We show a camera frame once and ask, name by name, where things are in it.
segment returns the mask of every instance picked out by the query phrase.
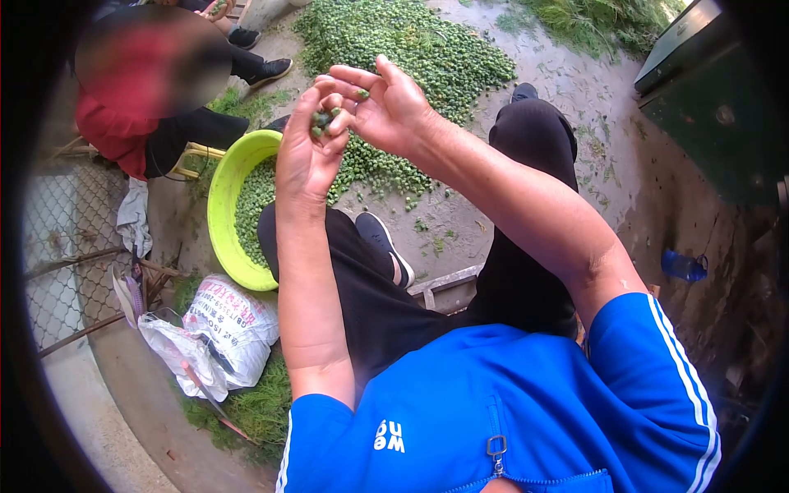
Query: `black cable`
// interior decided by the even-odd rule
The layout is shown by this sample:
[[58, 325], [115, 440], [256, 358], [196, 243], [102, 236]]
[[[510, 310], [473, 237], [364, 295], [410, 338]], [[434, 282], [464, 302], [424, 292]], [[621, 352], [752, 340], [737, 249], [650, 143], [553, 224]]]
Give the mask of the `black cable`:
[[[168, 180], [177, 181], [178, 183], [183, 183], [183, 182], [185, 182], [185, 181], [189, 181], [189, 179], [187, 179], [187, 178], [184, 178], [183, 180], [176, 180], [176, 179], [175, 179], [175, 178], [173, 178], [173, 177], [168, 177], [168, 176], [167, 176], [167, 173], [169, 173], [169, 172], [170, 172], [170, 171], [172, 171], [172, 170], [168, 171], [167, 173], [163, 173], [163, 172], [162, 172], [162, 168], [160, 168], [160, 167], [159, 167], [159, 164], [156, 162], [156, 158], [155, 158], [155, 157], [154, 157], [154, 155], [153, 155], [153, 149], [151, 148], [151, 146], [150, 146], [150, 145], [148, 146], [147, 150], [148, 150], [148, 152], [151, 154], [151, 161], [153, 161], [153, 166], [154, 166], [154, 167], [156, 168], [156, 170], [159, 172], [159, 176], [165, 177], [165, 178], [167, 178]], [[207, 158], [209, 158], [209, 159], [211, 158], [211, 154], [208, 152], [208, 146], [205, 146], [205, 157], [207, 157]], [[199, 177], [201, 177], [201, 176], [203, 176], [203, 172], [205, 171], [205, 169], [206, 169], [207, 167], [208, 167], [208, 161], [206, 161], [206, 162], [205, 162], [205, 164], [203, 165], [203, 169], [202, 169], [202, 170], [200, 170], [200, 172], [197, 174], [197, 177], [198, 177], [198, 178], [199, 178]]]

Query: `sneaker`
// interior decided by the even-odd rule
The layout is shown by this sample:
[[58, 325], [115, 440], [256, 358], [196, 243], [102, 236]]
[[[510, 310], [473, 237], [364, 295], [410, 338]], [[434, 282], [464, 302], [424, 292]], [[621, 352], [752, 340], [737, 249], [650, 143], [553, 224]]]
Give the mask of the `sneaker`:
[[250, 89], [257, 89], [269, 80], [277, 80], [284, 77], [294, 66], [294, 61], [290, 58], [280, 58], [272, 62], [264, 62], [260, 66], [260, 71], [252, 78], [247, 79]]
[[284, 117], [277, 118], [273, 122], [269, 123], [268, 125], [261, 126], [260, 130], [274, 130], [276, 132], [282, 133], [285, 129], [285, 125], [288, 124], [288, 120], [290, 120], [290, 115], [287, 114]]
[[394, 255], [397, 263], [400, 265], [400, 283], [398, 283], [398, 286], [403, 289], [411, 286], [416, 275], [413, 273], [411, 266], [395, 250], [395, 246], [392, 244], [392, 237], [387, 227], [383, 225], [383, 221], [378, 219], [378, 216], [375, 214], [362, 212], [356, 217], [356, 229], [361, 237], [371, 245]]
[[230, 44], [234, 44], [242, 50], [251, 50], [260, 41], [261, 36], [258, 31], [238, 28], [230, 33], [227, 40], [230, 41]]
[[520, 101], [521, 99], [539, 99], [537, 97], [537, 90], [528, 82], [518, 84], [514, 91], [512, 91], [512, 98], [510, 103]]

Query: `plastic basin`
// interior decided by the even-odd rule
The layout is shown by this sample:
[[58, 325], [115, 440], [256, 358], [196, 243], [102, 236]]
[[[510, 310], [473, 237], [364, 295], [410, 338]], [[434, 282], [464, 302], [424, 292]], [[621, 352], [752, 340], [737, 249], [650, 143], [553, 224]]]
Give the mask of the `plastic basin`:
[[256, 130], [230, 146], [208, 190], [208, 233], [219, 263], [235, 282], [253, 291], [270, 291], [277, 282], [267, 267], [252, 262], [236, 234], [236, 202], [247, 175], [270, 155], [276, 154], [282, 134]]

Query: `chain-link fence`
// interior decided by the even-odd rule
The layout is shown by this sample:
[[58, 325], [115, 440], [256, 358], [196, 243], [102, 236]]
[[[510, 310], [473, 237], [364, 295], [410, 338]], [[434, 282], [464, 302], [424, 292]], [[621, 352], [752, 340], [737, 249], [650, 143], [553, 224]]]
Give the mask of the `chain-link fence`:
[[[115, 223], [128, 186], [117, 167], [81, 157], [37, 171], [28, 183], [23, 218], [25, 272], [122, 246]], [[28, 312], [39, 350], [118, 313], [110, 268], [123, 274], [130, 260], [130, 253], [116, 252], [29, 279]]]

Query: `blue bottle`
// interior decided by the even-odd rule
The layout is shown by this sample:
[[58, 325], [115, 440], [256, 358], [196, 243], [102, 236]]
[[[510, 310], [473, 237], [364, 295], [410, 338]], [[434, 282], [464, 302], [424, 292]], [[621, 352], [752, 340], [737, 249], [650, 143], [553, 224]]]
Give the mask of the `blue bottle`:
[[709, 261], [701, 255], [697, 258], [681, 255], [673, 250], [663, 252], [660, 268], [668, 275], [684, 279], [688, 282], [701, 281], [707, 277]]

